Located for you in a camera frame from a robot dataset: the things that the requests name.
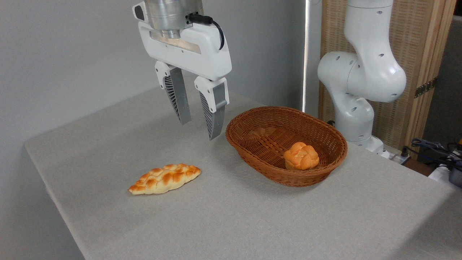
round bread roll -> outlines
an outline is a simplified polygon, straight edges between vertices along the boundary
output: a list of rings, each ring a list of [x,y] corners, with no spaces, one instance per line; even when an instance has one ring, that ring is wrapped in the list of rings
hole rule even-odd
[[[319,156],[311,145],[296,142],[284,153],[287,170],[308,170],[319,164]]]

metal hinge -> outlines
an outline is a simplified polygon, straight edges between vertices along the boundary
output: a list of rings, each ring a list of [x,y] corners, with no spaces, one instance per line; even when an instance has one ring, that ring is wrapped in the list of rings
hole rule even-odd
[[[421,95],[423,95],[425,92],[430,91],[430,89],[434,88],[436,86],[438,77],[432,79],[431,81],[425,83],[424,85],[421,85],[420,87],[415,89],[415,95],[414,98],[417,98]]]

robotic gripper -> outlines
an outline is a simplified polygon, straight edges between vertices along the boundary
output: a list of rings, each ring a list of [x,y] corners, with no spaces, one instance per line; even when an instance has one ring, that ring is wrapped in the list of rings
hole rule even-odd
[[[167,92],[181,124],[191,120],[182,70],[194,81],[204,110],[209,139],[220,135],[225,106],[229,104],[225,76],[231,58],[221,27],[203,16],[201,0],[145,0],[133,6],[139,20],[143,45],[157,60],[155,69],[161,89]]]

basket rim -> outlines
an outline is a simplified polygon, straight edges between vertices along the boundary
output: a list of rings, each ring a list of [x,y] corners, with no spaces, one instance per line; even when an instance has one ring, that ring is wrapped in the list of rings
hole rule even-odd
[[[322,126],[323,128],[327,128],[330,132],[333,132],[332,134],[335,134],[337,135],[340,139],[341,139],[341,146],[342,146],[342,153],[339,154],[339,156],[337,157],[337,159],[335,161],[333,161],[332,163],[329,163],[328,165],[326,166],[323,166],[323,167],[316,167],[316,168],[312,168],[312,169],[308,169],[308,170],[297,170],[297,171],[294,171],[294,170],[287,170],[287,169],[283,169],[283,168],[278,168],[278,167],[275,167],[274,165],[271,165],[269,163],[267,163],[266,161],[260,159],[259,157],[255,156],[253,153],[251,153],[249,150],[247,150],[246,148],[240,146],[237,144],[237,141],[232,138],[229,134],[229,129],[230,127],[232,126],[233,123],[235,123],[236,121],[238,121],[241,117],[247,115],[247,114],[251,114],[251,113],[255,113],[256,111],[259,111],[259,110],[262,110],[262,109],[273,109],[273,110],[286,110],[286,111],[289,111],[290,113],[297,113],[297,114],[300,114],[301,116],[305,117],[305,118],[310,118],[310,119],[314,119],[315,122],[317,122],[320,126]],[[314,117],[314,116],[311,116],[307,113],[304,113],[300,110],[297,110],[295,108],[291,108],[291,107],[285,107],[285,106],[259,106],[259,107],[255,107],[255,108],[252,108],[252,109],[249,109],[247,111],[244,111],[242,113],[240,113],[239,115],[237,115],[236,117],[234,117],[228,124],[228,126],[226,127],[226,139],[228,139],[228,142],[234,147],[239,147],[239,149],[241,149],[242,151],[244,151],[245,153],[247,153],[247,155],[250,155],[252,158],[256,159],[257,161],[259,161],[260,163],[263,163],[264,165],[266,166],[269,166],[273,169],[277,169],[277,170],[282,170],[284,171],[284,173],[288,174],[288,175],[292,175],[292,176],[299,176],[301,174],[303,174],[304,176],[315,176],[315,175],[319,175],[320,173],[325,173],[325,172],[330,172],[332,170],[334,170],[335,168],[337,168],[346,158],[347,156],[347,153],[348,153],[348,144],[347,144],[347,141],[346,139],[344,138],[344,136],[333,126],[329,125],[328,123]]]

silver metal housing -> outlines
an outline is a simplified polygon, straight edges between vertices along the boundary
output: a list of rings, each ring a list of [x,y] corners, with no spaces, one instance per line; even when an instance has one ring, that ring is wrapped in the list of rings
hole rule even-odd
[[[149,24],[165,38],[179,38],[180,30],[191,27],[186,16],[204,14],[202,0],[145,0]]]

